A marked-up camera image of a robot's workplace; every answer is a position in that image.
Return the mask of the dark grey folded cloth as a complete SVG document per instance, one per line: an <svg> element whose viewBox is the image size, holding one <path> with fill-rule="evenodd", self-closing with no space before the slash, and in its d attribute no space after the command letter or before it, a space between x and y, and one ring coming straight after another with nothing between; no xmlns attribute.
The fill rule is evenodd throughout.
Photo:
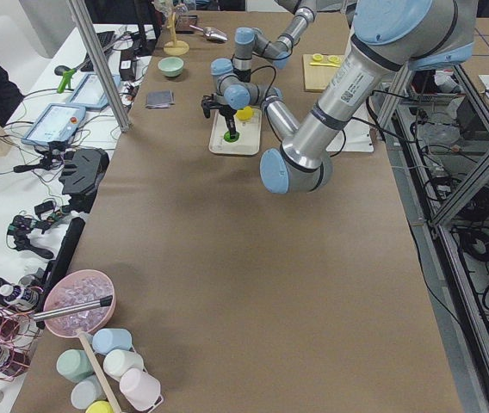
<svg viewBox="0 0 489 413"><path fill-rule="evenodd" d="M147 108L168 108L174 104L174 95L171 90L160 90L149 92L146 96L145 106Z"/></svg>

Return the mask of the pink plastic cup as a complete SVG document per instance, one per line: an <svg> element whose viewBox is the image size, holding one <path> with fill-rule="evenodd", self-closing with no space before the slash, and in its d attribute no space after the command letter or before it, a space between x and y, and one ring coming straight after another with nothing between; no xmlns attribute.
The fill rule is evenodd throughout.
<svg viewBox="0 0 489 413"><path fill-rule="evenodd" d="M164 401L160 381L138 368L127 370L121 377L119 387L137 411L155 409Z"/></svg>

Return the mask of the grey blue plastic cup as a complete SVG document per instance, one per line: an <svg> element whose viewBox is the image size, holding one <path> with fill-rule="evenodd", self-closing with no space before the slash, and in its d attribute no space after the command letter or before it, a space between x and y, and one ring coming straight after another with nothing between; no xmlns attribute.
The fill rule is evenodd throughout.
<svg viewBox="0 0 489 413"><path fill-rule="evenodd" d="M71 404L77 410L86 410L95 401L106 399L105 392L95 375L83 379L71 391Z"/></svg>

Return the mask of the mint green bowl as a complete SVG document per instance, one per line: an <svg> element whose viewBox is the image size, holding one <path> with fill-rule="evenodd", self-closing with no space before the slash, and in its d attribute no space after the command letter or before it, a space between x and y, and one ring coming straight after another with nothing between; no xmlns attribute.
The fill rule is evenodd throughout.
<svg viewBox="0 0 489 413"><path fill-rule="evenodd" d="M183 73L184 61L179 57L167 57L158 61L158 70L165 77L178 77Z"/></svg>

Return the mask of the yellow knife on board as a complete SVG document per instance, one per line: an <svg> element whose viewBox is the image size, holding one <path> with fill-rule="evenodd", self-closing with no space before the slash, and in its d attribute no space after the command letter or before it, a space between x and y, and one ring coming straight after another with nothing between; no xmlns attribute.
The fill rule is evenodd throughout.
<svg viewBox="0 0 489 413"><path fill-rule="evenodd" d="M314 66L314 67L331 67L331 68L339 68L341 67L341 63L338 63L338 62L328 62L328 63L324 63L324 62L309 62L308 63L310 66Z"/></svg>

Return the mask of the yellow plastic cup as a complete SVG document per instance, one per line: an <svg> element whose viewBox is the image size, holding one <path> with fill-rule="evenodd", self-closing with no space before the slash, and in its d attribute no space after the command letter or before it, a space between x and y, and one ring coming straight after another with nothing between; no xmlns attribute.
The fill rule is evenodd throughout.
<svg viewBox="0 0 489 413"><path fill-rule="evenodd" d="M108 401L97 400L86 409L85 413L114 413L114 409Z"/></svg>

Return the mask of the black keyboard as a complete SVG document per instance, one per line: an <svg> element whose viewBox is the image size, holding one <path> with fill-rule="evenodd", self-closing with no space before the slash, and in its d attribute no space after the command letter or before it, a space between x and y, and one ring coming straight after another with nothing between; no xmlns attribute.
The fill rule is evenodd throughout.
<svg viewBox="0 0 489 413"><path fill-rule="evenodd" d="M97 33L97 39L99 40L100 46L106 56L112 52L112 42L115 39L115 31L103 31ZM89 72L94 70L93 62L91 61L89 54L86 54L85 60L80 67L80 71Z"/></svg>

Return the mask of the teach pendant tablet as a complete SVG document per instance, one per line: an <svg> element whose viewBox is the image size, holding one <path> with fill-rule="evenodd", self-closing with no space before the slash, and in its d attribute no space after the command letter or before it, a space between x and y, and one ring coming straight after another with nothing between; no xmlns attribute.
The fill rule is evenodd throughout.
<svg viewBox="0 0 489 413"><path fill-rule="evenodd" d="M25 145L48 147L51 143L69 144L86 115L86 107L51 103L22 138Z"/></svg>
<svg viewBox="0 0 489 413"><path fill-rule="evenodd" d="M108 98L97 74L88 72L72 91L69 104L83 106L91 111L100 111L108 106Z"/></svg>

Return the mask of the green lime slice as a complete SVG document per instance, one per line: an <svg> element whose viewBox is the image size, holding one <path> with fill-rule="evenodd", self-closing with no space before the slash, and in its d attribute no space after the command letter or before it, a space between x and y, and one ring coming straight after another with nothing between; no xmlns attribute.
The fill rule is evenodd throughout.
<svg viewBox="0 0 489 413"><path fill-rule="evenodd" d="M223 139L228 143L234 143L234 142L238 141L239 137L240 137L239 132L231 133L231 132L227 131L223 135Z"/></svg>

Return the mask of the yellow lemon slice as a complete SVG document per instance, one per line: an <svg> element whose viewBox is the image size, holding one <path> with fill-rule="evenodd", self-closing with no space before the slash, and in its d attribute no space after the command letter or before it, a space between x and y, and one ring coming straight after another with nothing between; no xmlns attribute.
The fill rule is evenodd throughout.
<svg viewBox="0 0 489 413"><path fill-rule="evenodd" d="M254 116L254 109L250 106L239 109L235 116L239 121L246 122L252 119Z"/></svg>

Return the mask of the wooden cutting board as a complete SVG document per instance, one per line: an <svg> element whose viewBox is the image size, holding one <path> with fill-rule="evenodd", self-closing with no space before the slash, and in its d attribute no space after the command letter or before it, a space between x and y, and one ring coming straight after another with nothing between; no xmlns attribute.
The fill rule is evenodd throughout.
<svg viewBox="0 0 489 413"><path fill-rule="evenodd" d="M323 60L321 62L328 63L328 57L333 54L323 54ZM341 64L344 61L344 55L338 55L341 59ZM309 92L322 92L328 83L332 80L339 68L331 67L314 67L308 63L312 62L312 54L303 54L303 76L304 76L304 89Z"/></svg>

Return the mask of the green handled scanner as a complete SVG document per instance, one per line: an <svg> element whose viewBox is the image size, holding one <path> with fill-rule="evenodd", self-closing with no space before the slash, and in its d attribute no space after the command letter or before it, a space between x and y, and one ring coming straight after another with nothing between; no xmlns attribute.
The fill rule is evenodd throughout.
<svg viewBox="0 0 489 413"><path fill-rule="evenodd" d="M59 94L63 93L66 89L71 88L71 79L73 75L76 73L75 68L69 68L68 66L65 65L58 65L54 69L54 74L57 76L61 76L61 81L59 83L59 86L57 88L57 92Z"/></svg>

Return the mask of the black plastic device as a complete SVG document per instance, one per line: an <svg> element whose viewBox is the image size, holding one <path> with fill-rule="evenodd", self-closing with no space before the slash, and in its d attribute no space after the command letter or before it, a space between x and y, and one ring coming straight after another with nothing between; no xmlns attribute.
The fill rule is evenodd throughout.
<svg viewBox="0 0 489 413"><path fill-rule="evenodd" d="M63 184L62 194L70 196L72 211L90 212L108 165L108 154L100 148L77 149L64 154L59 181Z"/></svg>

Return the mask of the black bar on table edge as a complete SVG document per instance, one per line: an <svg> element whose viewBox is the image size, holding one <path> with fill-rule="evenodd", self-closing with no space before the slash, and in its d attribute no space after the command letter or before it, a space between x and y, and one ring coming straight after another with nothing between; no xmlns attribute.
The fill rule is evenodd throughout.
<svg viewBox="0 0 489 413"><path fill-rule="evenodd" d="M45 277L41 285L42 294L37 306L37 311L43 310L47 295L67 275L68 268L84 231L84 227L85 221L82 218L74 218L69 224L67 232L61 242L57 257L47 264Z"/></svg>

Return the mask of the aluminium frame post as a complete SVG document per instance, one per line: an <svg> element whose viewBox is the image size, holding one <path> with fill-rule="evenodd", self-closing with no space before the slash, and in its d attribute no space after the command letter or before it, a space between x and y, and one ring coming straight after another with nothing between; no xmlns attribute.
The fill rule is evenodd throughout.
<svg viewBox="0 0 489 413"><path fill-rule="evenodd" d="M121 102L117 86L108 67L108 61L97 38L96 31L84 0L67 0L71 18L75 22L84 47L94 65L109 106L122 133L130 128L127 112Z"/></svg>

